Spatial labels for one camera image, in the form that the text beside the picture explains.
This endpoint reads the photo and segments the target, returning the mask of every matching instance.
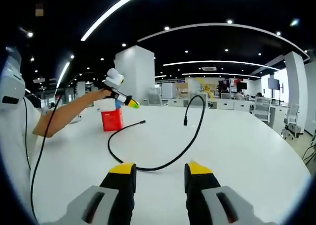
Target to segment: computer monitor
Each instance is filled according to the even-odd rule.
[[[247,83],[237,83],[237,89],[238,90],[247,90]]]
[[[268,78],[268,87],[272,90],[280,90],[280,81],[274,78]]]

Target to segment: person's arm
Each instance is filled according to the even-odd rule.
[[[100,90],[96,92],[89,92],[78,99],[70,102],[56,109],[54,116],[50,122],[47,137],[52,137],[55,133],[63,129],[68,123],[73,120],[81,111],[84,110],[89,104],[93,103],[95,100],[103,99],[110,96],[111,92],[108,90]],[[39,122],[33,130],[33,134],[44,136],[45,131],[52,115],[52,111],[49,111],[46,115],[41,115]]]

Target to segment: cable connector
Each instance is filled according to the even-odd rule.
[[[188,118],[187,118],[187,116],[184,117],[183,125],[184,126],[188,125]]]

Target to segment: person's hand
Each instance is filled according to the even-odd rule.
[[[99,90],[94,93],[95,93],[95,100],[101,100],[111,95],[111,92],[109,90]]]

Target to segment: desk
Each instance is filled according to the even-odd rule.
[[[160,166],[178,155],[192,139],[201,114],[201,109],[189,109],[185,127],[182,107],[122,110],[125,125],[147,122],[113,137],[112,150],[140,167]],[[34,186],[40,223],[64,215],[70,201],[99,185],[117,165],[107,150],[111,133],[102,131],[100,113],[92,107],[81,115],[81,122],[66,126],[45,145]],[[161,171],[137,172],[132,225],[189,224],[184,164],[190,160],[213,170],[220,184],[249,201],[265,222],[281,222],[311,177],[291,146],[253,115],[206,109],[199,135],[182,158]]]

